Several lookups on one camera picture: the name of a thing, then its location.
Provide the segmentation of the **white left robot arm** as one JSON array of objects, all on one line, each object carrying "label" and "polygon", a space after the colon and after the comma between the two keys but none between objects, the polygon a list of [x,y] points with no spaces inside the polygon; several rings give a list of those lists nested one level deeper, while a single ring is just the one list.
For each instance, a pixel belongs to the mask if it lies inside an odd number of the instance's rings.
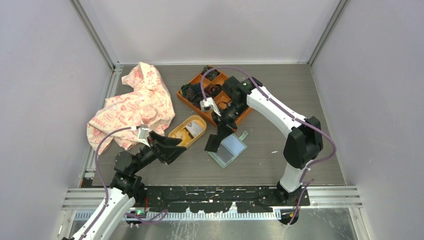
[{"label": "white left robot arm", "polygon": [[165,165],[173,163],[186,147],[182,139],[162,136],[146,125],[127,127],[137,131],[136,139],[144,146],[136,154],[122,151],[115,157],[115,174],[109,185],[104,184],[105,196],[86,223],[72,236],[72,240],[108,240],[119,222],[126,216],[137,219],[130,208],[146,202],[147,191],[142,177],[136,173],[158,160]]}]

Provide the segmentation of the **black credit card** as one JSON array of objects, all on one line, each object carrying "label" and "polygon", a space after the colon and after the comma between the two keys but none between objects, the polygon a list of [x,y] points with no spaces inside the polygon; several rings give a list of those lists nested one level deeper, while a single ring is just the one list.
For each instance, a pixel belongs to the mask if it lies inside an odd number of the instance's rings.
[{"label": "black credit card", "polygon": [[223,134],[210,134],[204,150],[207,152],[216,153],[224,138],[225,136]]},{"label": "black credit card", "polygon": [[221,146],[217,153],[217,158],[218,160],[223,164],[223,165],[227,165],[231,159],[233,158],[233,155],[231,152],[229,152],[225,147]]}]

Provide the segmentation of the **green card holder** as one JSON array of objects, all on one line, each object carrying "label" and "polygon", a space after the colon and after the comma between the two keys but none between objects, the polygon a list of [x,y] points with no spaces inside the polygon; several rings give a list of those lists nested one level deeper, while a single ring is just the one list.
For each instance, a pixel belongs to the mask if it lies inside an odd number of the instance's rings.
[{"label": "green card holder", "polygon": [[220,147],[225,147],[233,155],[231,161],[227,165],[223,165],[218,157],[217,152],[208,152],[209,156],[222,168],[228,167],[241,153],[243,153],[248,146],[244,143],[244,139],[248,136],[248,132],[244,131],[240,136],[234,133],[226,137],[220,144]]}]

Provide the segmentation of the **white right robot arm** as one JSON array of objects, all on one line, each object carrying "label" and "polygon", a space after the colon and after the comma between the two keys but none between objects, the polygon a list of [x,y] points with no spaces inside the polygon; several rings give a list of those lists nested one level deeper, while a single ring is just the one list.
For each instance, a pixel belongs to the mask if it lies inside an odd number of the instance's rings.
[{"label": "white right robot arm", "polygon": [[210,135],[205,150],[217,152],[221,142],[237,130],[236,120],[248,108],[254,109],[273,123],[286,138],[283,156],[287,164],[276,187],[276,197],[283,205],[291,205],[301,190],[301,176],[323,149],[320,121],[289,109],[256,78],[239,81],[234,76],[223,83],[230,98],[229,106],[212,113],[217,133]]}]

